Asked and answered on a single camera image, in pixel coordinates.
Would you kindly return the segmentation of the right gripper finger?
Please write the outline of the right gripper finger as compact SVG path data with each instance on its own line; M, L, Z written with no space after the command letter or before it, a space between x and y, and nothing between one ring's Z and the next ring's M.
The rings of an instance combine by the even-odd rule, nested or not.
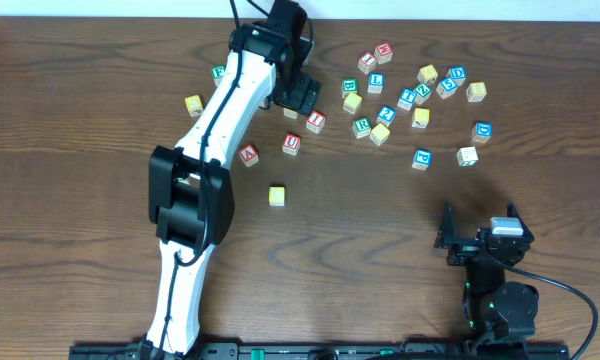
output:
M447 201L444 205L440 228L437 233L438 241L454 241L455 225L451 203Z
M532 236L532 232L529 230L529 228L526 226L526 224L522 220L515 204L512 201L509 201L507 204L507 216L510 218L514 218L519 222L520 228L522 229L522 234L521 234L522 237L531 237Z

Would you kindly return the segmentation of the green R block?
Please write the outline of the green R block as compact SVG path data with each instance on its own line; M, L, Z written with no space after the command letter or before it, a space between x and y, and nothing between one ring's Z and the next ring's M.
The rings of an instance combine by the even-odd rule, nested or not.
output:
M367 137L371 130L371 122L367 117L362 117L353 121L352 129L357 139Z

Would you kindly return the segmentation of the yellow C block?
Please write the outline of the yellow C block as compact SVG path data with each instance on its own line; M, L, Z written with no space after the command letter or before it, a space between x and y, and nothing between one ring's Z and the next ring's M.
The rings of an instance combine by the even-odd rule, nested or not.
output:
M271 186L268 193L269 204L271 206L284 206L286 199L286 189L284 186Z

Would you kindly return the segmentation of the yellow O block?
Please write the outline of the yellow O block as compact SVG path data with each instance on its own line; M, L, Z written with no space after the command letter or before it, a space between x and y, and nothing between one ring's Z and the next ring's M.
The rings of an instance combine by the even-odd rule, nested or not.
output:
M293 110L290 110L288 108L284 108L283 109L283 113L285 117L291 118L291 119L297 119L299 116L299 113Z

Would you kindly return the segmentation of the plain wooden block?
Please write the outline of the plain wooden block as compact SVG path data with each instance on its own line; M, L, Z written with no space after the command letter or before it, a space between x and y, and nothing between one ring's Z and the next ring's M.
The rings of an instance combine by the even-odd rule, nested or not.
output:
M460 148L456 153L456 157L461 167L473 166L479 160L477 150L473 146Z

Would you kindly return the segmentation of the red A block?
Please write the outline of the red A block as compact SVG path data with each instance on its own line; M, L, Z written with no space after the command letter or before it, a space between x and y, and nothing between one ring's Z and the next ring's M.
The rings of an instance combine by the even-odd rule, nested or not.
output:
M252 144L241 148L238 155L246 167L251 167L259 161L259 153Z

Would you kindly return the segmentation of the blue L block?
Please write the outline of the blue L block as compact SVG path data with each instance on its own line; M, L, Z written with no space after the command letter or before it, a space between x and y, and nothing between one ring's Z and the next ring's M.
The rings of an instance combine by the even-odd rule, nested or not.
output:
M384 88L384 75L381 73L370 73L368 78L368 92L380 94Z

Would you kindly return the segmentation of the blue D block right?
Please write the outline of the blue D block right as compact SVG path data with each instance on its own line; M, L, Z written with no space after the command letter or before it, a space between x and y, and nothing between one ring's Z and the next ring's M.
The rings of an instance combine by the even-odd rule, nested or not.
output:
M490 123L477 122L472 129L471 140L476 143L486 143L491 139L492 134L493 127Z

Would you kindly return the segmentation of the blue d block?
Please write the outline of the blue d block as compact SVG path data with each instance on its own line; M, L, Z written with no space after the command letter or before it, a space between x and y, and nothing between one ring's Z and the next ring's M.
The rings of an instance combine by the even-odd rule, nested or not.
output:
M491 139L492 134L493 127L490 123L477 122L472 129L471 140L476 143L486 143Z
M449 68L446 77L461 86L467 79L467 73L463 66L453 66Z

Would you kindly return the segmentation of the yellow block near R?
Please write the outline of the yellow block near R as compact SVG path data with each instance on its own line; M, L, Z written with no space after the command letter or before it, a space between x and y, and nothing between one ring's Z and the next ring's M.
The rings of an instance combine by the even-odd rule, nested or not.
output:
M378 123L370 132L371 141L377 146L385 143L390 136L390 130L382 123Z

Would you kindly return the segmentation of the yellow block far left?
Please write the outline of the yellow block far left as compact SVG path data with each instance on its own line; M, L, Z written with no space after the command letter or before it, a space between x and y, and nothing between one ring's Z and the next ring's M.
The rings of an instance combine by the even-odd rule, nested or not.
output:
M204 106L199 95L193 95L184 99L186 109L191 117L200 116L204 112Z

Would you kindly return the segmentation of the blue T block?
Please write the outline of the blue T block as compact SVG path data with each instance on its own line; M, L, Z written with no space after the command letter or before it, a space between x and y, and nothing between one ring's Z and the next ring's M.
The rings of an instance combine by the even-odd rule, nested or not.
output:
M416 93L409 88L404 88L399 97L397 106L405 111L409 111L415 104Z

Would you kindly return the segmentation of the green Z block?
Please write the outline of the green Z block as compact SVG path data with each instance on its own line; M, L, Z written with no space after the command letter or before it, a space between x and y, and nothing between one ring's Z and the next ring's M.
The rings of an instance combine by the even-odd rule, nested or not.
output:
M432 89L425 83L419 83L415 88L416 93L415 103L422 105L432 94Z

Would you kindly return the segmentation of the yellow block top right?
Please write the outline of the yellow block top right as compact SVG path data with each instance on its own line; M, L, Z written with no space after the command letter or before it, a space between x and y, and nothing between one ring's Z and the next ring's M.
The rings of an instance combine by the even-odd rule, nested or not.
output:
M420 68L417 74L417 80L426 85L434 84L437 78L438 72L432 64Z

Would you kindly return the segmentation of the blue D block top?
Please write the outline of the blue D block top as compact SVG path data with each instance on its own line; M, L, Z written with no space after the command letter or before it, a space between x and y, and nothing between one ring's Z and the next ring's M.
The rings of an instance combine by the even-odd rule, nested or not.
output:
M449 68L446 77L461 86L467 79L467 73L463 66L453 66Z

